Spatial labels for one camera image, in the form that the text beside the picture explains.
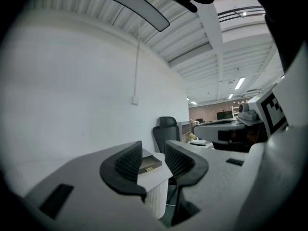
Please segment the office chair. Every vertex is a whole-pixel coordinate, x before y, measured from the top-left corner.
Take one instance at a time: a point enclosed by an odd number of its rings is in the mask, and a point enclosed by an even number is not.
[[[162,116],[159,117],[159,120],[159,126],[153,128],[153,135],[160,153],[165,154],[165,141],[180,141],[180,129],[177,126],[176,119],[171,116]],[[170,200],[177,191],[177,183],[174,177],[171,177],[168,183],[169,185],[175,185],[176,188],[167,200],[167,204],[170,203]]]

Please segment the white ceiling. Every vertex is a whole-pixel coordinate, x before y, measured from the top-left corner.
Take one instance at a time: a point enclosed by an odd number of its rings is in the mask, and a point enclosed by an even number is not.
[[[172,0],[147,0],[170,22],[163,32],[141,21],[143,43],[156,51],[186,83],[187,96],[199,105],[253,96],[283,74],[277,49],[263,16],[219,23],[217,12],[259,5],[257,0],[216,0],[196,4],[191,13]],[[112,0],[30,0],[26,10],[53,9],[86,14],[137,37],[140,17]],[[245,81],[234,90],[240,77]]]

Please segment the brick wall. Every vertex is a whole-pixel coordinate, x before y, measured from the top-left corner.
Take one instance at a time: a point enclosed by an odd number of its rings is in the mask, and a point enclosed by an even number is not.
[[[205,106],[198,106],[189,108],[189,118],[193,121],[203,118],[204,121],[216,121],[217,120],[217,112],[222,111],[230,111],[231,106],[238,107],[238,102],[250,100],[250,98],[245,99],[238,99],[233,103],[234,101],[224,102],[224,103],[218,103],[218,104],[212,104],[212,105],[205,105]]]

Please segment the television screen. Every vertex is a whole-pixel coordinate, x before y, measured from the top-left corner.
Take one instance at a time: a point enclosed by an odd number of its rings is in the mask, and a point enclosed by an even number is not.
[[[217,120],[233,118],[232,111],[217,112]]]

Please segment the person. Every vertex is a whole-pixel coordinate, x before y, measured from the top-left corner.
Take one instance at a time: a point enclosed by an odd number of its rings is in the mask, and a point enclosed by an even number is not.
[[[209,4],[214,0],[194,0]],[[258,0],[286,73],[302,43],[307,42],[306,0]]]

